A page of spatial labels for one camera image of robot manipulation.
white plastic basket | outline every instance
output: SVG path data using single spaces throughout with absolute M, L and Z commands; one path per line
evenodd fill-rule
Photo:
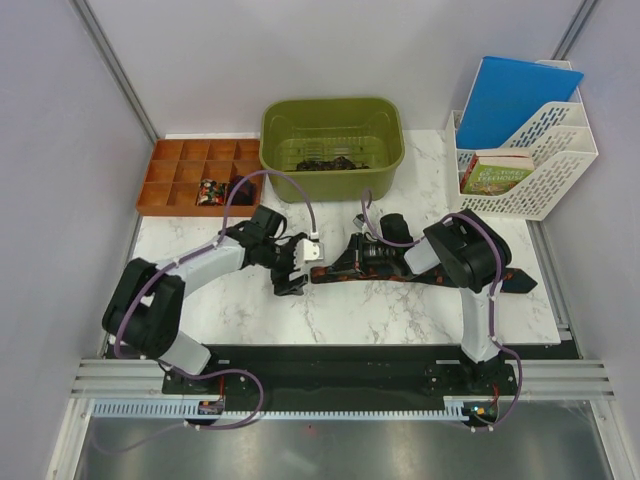
M 544 61 L 562 68 L 569 62 Z M 470 208 L 487 215 L 542 220 L 598 156 L 589 121 L 576 91 L 571 102 L 549 102 L 504 145 L 528 147 L 536 169 L 510 191 L 495 197 L 460 193 L 460 179 L 473 150 L 456 148 L 460 112 L 447 122 L 447 195 L 450 211 Z

book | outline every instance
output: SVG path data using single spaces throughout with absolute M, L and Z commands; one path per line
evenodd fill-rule
M 583 77 L 541 63 L 484 57 L 462 114 L 457 147 L 499 147 L 544 104 L 568 101 Z
M 460 181 L 460 191 L 467 195 L 502 195 L 534 169 L 526 148 L 476 150 Z

brown wooden tray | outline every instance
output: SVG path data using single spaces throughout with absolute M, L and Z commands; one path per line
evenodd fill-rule
M 222 217 L 224 206 L 196 205 L 200 181 L 228 183 L 236 175 L 261 170 L 260 141 L 158 140 L 151 155 L 136 208 L 141 215 L 159 217 Z M 264 177 L 256 186 L 253 205 L 232 205 L 232 217 L 251 217 L 262 197 Z

green book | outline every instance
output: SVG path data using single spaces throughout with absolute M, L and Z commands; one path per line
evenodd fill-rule
M 460 182 L 467 195 L 502 195 L 527 178 L 534 170 L 526 148 L 478 150 Z

compartment organizer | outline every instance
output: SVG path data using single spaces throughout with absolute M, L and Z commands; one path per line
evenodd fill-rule
M 569 62 L 544 61 L 570 68 Z M 446 128 L 447 196 L 450 211 L 471 208 L 487 215 L 543 220 L 598 156 L 580 93 L 570 102 L 543 105 L 502 147 L 527 147 L 536 169 L 510 191 L 498 196 L 460 193 L 460 179 L 473 150 L 456 148 L 461 112 L 452 112 Z
M 196 205 L 200 181 L 229 183 L 236 175 L 261 170 L 259 150 L 255 139 L 158 140 L 136 208 L 146 216 L 221 217 L 224 205 Z M 260 203 L 264 177 L 249 181 L 256 187 L 253 204 L 231 205 L 232 217 L 251 217 Z

